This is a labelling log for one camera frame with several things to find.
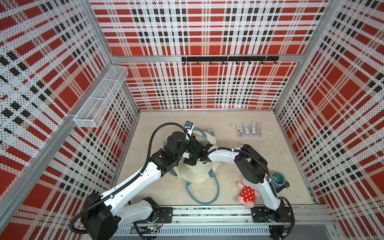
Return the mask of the cream canvas tote bag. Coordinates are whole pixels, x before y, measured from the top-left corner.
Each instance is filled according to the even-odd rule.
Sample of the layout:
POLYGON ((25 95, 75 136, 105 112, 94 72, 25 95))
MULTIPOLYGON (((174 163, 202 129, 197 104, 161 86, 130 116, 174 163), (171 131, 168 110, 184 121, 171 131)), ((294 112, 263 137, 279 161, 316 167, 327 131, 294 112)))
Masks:
MULTIPOLYGON (((194 127, 193 135, 197 137, 197 140, 200 143, 202 143, 205 147, 207 147, 208 144, 213 144, 213 145, 216 144, 216 137, 215 137, 214 130, 203 131, 200 128, 194 127)), ((187 160, 189 161, 189 159, 184 158, 182 160, 183 162, 179 162, 179 165, 173 168, 172 170, 170 170, 169 173, 173 176, 178 177, 179 179, 181 178, 186 181, 185 189, 194 202, 204 206, 213 204, 218 199, 220 194, 219 181, 215 175, 215 172, 218 170, 220 163, 213 162, 213 163, 203 164, 200 161, 196 161, 196 165, 191 166, 191 165, 187 165, 187 160), (213 200, 208 202, 201 202, 193 196, 193 194, 189 190, 189 186, 191 184, 204 183, 209 178, 212 178, 215 180, 215 183, 217 186, 217 193, 213 200)))

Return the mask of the clear compass set case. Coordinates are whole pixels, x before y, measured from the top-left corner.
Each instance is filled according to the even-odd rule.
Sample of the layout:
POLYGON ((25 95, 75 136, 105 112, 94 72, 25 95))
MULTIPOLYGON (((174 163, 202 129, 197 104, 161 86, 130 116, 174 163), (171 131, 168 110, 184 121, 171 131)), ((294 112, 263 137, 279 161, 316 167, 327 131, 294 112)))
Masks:
POLYGON ((248 123, 243 123, 244 126, 244 133, 246 136, 250 135, 250 129, 249 129, 249 124, 248 123))
POLYGON ((255 122, 251 122, 251 130, 253 135, 257 134, 257 124, 255 122))
POLYGON ((256 123, 256 132, 257 132, 257 136, 259 138, 261 138, 263 136, 261 123, 256 123))
POLYGON ((238 138, 243 138, 244 137, 244 131, 243 131, 243 126, 241 123, 236 124, 236 131, 237 131, 237 137, 238 138))

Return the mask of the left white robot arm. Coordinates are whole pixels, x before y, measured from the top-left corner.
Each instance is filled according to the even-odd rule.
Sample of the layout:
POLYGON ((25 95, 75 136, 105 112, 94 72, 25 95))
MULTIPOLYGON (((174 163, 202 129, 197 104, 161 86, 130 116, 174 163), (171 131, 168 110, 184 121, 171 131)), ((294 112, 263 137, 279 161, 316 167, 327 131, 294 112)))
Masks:
POLYGON ((110 239, 119 224, 130 216, 122 213, 124 206, 146 186, 178 165, 192 141, 191 134, 190 131, 172 133, 166 146, 149 157, 134 175, 100 195, 89 195, 83 210, 70 221, 70 231, 88 234, 93 240, 110 239))

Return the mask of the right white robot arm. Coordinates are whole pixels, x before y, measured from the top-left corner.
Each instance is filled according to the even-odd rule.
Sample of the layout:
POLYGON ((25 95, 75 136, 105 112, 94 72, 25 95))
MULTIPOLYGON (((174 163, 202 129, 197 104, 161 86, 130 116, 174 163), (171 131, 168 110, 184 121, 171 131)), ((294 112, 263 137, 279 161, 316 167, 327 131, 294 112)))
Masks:
POLYGON ((273 186, 272 176, 268 169, 266 160, 251 146, 243 145, 241 148, 230 149, 217 147, 211 144, 203 145, 192 138, 186 148, 189 154, 188 160, 207 162, 223 162, 234 164, 243 175, 244 183, 238 183, 241 189, 237 202, 244 207, 251 209, 256 206, 255 199, 262 198, 264 211, 267 213, 260 220, 270 219, 277 222, 284 215, 290 215, 294 220, 294 213, 289 201, 280 197, 273 186))

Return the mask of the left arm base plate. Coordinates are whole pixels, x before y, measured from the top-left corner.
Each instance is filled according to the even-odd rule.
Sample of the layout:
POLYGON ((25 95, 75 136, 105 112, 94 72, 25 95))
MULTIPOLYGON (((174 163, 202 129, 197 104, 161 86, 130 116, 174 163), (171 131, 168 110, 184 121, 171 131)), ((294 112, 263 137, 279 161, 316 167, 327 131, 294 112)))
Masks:
POLYGON ((173 219, 173 211, 174 208, 172 207, 160 207, 155 209, 151 213, 148 222, 155 224, 170 224, 173 219))

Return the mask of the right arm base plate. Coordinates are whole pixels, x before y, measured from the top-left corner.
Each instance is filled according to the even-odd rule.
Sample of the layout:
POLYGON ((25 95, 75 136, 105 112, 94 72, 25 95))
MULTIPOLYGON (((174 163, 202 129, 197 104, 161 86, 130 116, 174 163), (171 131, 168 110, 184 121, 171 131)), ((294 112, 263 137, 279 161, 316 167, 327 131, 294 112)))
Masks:
POLYGON ((289 207, 272 211, 264 206, 255 206, 251 208, 251 216, 254 223, 290 223, 292 220, 295 222, 289 207))

